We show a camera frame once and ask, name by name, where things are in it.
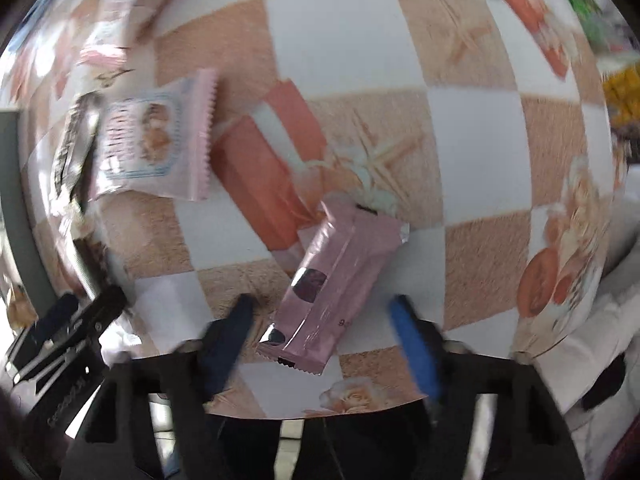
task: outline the flower print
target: flower print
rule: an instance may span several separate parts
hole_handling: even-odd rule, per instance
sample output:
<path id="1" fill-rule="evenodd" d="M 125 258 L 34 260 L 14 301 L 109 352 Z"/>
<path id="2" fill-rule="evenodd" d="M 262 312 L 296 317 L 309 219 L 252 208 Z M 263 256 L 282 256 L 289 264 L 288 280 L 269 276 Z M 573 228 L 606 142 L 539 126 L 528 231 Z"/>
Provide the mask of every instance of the flower print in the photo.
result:
<path id="1" fill-rule="evenodd" d="M 569 217 L 563 205 L 549 208 L 546 215 L 545 242 L 549 247 L 557 249 L 560 246 L 562 235 L 569 228 Z"/>
<path id="2" fill-rule="evenodd" d="M 522 273 L 516 303 L 521 317 L 536 317 L 546 307 L 558 282 L 558 251 L 553 247 L 536 254 Z"/>
<path id="3" fill-rule="evenodd" d="M 334 383 L 320 394 L 320 405 L 327 412 L 308 411 L 306 415 L 375 412 L 392 405 L 384 388 L 368 377 L 351 377 Z"/>
<path id="4" fill-rule="evenodd" d="M 332 190 L 341 190 L 362 205 L 395 216 L 398 203 L 409 205 L 409 196 L 388 169 L 388 165 L 398 160 L 418 145 L 419 137 L 395 137 L 392 140 L 375 143 L 367 123 L 354 110 L 357 140 L 349 146 L 327 147 L 324 160 L 307 162 L 309 168 L 321 168 L 324 184 L 315 193 L 316 205 L 323 195 Z M 295 177 L 300 193 L 300 183 L 310 179 L 304 174 Z M 305 203 L 313 210 L 308 197 Z"/>
<path id="5" fill-rule="evenodd" d="M 583 253 L 590 253 L 597 245 L 601 205 L 598 188 L 585 158 L 577 157 L 572 162 L 562 200 L 570 216 L 569 228 L 578 248 Z"/>

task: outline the pink candy wrapper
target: pink candy wrapper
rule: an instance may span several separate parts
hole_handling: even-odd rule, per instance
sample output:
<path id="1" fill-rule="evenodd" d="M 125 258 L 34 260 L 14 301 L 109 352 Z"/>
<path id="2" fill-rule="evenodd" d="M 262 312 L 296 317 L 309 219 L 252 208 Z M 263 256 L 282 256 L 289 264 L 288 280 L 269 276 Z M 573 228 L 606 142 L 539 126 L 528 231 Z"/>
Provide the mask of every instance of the pink candy wrapper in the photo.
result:
<path id="1" fill-rule="evenodd" d="M 409 225 L 338 197 L 306 251 L 257 352 L 320 374 Z"/>
<path id="2" fill-rule="evenodd" d="M 215 70 L 198 70 L 107 108 L 95 154 L 94 198 L 129 189 L 203 200 Z"/>
<path id="3" fill-rule="evenodd" d="M 94 30 L 80 51 L 78 63 L 110 70 L 121 68 L 132 47 L 152 25 L 169 0 L 107 0 Z"/>

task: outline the white cloth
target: white cloth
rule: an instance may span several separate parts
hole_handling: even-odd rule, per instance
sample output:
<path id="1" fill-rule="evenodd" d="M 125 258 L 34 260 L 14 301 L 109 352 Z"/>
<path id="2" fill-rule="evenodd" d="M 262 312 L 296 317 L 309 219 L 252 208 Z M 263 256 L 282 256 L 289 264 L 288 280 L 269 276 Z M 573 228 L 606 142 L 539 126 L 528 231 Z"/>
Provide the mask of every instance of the white cloth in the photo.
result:
<path id="1" fill-rule="evenodd" d="M 640 334 L 629 345 L 625 363 L 625 381 L 614 396 L 590 412 L 567 414 L 586 480 L 600 480 L 609 455 L 640 411 Z"/>
<path id="2" fill-rule="evenodd" d="M 596 300 L 583 325 L 536 358 L 561 413 L 593 386 L 602 371 L 626 350 L 638 330 L 640 294 L 623 304 L 607 294 Z"/>
<path id="3" fill-rule="evenodd" d="M 612 295 L 618 303 L 625 303 L 640 290 L 640 240 L 620 264 L 602 279 L 598 296 Z"/>

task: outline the snack wrapper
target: snack wrapper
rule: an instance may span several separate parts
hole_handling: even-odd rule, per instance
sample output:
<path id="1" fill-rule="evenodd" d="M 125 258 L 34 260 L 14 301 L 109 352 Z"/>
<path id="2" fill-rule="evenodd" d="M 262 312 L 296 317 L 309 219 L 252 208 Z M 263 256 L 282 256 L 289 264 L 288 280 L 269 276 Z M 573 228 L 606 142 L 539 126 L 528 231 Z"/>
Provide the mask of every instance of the snack wrapper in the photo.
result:
<path id="1" fill-rule="evenodd" d="M 409 225 L 332 196 L 258 354 L 320 374 Z"/>
<path id="2" fill-rule="evenodd" d="M 121 68 L 127 48 L 142 37 L 169 0 L 107 0 L 78 63 Z"/>
<path id="3" fill-rule="evenodd" d="M 98 136 L 93 197 L 133 189 L 205 199 L 216 81 L 215 70 L 198 70 L 110 105 Z"/>
<path id="4" fill-rule="evenodd" d="M 570 60 L 564 43 L 572 40 L 544 0 L 505 0 L 533 36 L 554 73 L 563 79 Z"/>

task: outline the pink snack package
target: pink snack package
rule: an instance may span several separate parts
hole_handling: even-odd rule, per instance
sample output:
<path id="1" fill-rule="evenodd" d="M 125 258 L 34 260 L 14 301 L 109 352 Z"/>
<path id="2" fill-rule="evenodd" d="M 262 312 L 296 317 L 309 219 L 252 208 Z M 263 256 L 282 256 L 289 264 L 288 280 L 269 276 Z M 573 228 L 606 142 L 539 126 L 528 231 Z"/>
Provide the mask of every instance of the pink snack package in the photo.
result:
<path id="1" fill-rule="evenodd" d="M 133 189 L 206 199 L 216 81 L 215 70 L 198 70 L 111 104 L 98 134 L 93 198 Z"/>
<path id="2" fill-rule="evenodd" d="M 409 225 L 333 196 L 326 219 L 257 346 L 258 354 L 321 374 Z"/>
<path id="3" fill-rule="evenodd" d="M 80 51 L 78 63 L 109 70 L 121 68 L 127 60 L 127 49 L 146 33 L 168 3 L 169 0 L 107 0 Z"/>

